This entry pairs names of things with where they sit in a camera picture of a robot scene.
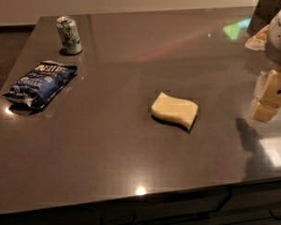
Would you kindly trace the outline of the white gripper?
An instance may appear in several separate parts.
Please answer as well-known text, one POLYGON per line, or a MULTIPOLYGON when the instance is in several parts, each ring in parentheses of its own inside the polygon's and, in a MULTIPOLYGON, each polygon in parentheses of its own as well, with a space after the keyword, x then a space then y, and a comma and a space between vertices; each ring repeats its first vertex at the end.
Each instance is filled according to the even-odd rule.
MULTIPOLYGON (((265 53, 269 60, 281 65, 281 10, 269 24, 265 53)), ((281 107, 281 67, 270 71, 261 92, 260 101, 252 100, 249 116, 254 120, 267 123, 277 114, 277 108, 281 107)))

